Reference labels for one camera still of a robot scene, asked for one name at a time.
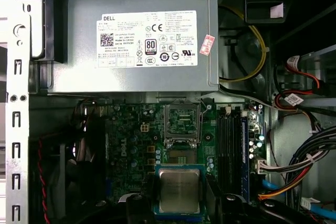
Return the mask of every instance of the dell logo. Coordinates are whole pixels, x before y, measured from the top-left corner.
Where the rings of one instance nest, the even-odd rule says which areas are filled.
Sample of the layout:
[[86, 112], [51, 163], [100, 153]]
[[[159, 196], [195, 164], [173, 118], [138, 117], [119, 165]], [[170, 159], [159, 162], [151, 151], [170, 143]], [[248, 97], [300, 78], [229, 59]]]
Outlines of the dell logo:
[[112, 20], [115, 20], [113, 16], [104, 17], [104, 21], [112, 21]]

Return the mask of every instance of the power connector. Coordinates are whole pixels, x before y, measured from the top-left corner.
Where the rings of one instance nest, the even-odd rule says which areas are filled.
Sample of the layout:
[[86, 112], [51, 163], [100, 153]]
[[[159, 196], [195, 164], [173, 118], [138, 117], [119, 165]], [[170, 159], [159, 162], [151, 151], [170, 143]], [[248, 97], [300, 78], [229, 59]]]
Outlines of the power connector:
[[261, 164], [267, 165], [267, 161], [261, 157], [256, 157], [254, 160], [254, 169], [257, 174], [267, 174], [265, 170], [261, 167]]

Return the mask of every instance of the power supply unit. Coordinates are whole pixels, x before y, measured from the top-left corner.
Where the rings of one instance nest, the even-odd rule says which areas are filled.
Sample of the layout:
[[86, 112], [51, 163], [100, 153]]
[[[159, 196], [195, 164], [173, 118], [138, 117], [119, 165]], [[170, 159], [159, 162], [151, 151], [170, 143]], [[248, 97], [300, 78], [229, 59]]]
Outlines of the power supply unit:
[[49, 92], [216, 91], [217, 0], [68, 0], [68, 59]]

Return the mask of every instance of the cable tie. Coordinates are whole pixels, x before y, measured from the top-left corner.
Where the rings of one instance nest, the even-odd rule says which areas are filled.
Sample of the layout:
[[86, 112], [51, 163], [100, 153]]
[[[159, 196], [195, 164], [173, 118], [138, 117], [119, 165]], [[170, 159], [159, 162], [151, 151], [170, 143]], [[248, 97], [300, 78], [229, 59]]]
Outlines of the cable tie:
[[261, 50], [262, 52], [269, 52], [269, 47], [265, 47], [263, 50]]
[[315, 160], [313, 159], [313, 157], [309, 153], [307, 153], [306, 156], [307, 156], [307, 159], [310, 160], [310, 162], [312, 162], [313, 164], [315, 164]]

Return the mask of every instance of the red sticker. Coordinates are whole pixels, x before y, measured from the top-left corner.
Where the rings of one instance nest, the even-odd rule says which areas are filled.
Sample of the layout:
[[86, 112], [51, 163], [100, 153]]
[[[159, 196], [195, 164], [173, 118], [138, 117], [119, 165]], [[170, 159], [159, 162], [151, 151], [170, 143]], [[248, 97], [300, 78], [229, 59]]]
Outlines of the red sticker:
[[206, 35], [205, 39], [204, 39], [204, 42], [203, 42], [203, 45], [201, 46], [200, 54], [208, 56], [214, 41], [215, 41], [215, 37], [210, 36], [210, 35]]

